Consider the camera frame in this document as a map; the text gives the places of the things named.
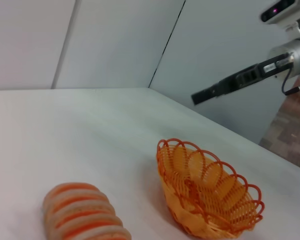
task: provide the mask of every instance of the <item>tiled floor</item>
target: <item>tiled floor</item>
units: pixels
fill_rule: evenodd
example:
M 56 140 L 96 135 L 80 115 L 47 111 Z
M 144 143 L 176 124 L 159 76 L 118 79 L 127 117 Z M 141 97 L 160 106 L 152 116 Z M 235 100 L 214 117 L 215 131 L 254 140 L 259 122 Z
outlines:
M 300 92 L 286 98 L 259 145 L 300 167 Z

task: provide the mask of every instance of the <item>orange basket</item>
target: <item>orange basket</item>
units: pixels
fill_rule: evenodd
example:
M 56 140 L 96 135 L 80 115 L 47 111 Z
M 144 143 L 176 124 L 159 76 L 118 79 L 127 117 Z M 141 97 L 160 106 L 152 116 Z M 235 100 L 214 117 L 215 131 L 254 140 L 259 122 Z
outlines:
M 168 208 L 188 234 L 235 239 L 262 220 L 260 189 L 213 153 L 172 138 L 159 141 L 156 159 Z M 257 200 L 250 189 L 257 191 Z

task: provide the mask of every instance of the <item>table surface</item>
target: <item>table surface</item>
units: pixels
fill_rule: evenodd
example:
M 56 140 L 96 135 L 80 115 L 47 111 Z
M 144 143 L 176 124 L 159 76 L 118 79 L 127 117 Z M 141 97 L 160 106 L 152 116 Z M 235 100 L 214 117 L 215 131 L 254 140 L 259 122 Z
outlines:
M 0 91 L 0 240 L 44 240 L 42 200 L 72 181 L 104 192 L 135 240 L 190 239 L 157 173 L 157 143 L 169 138 L 260 187 L 264 219 L 240 239 L 300 240 L 300 168 L 148 88 Z

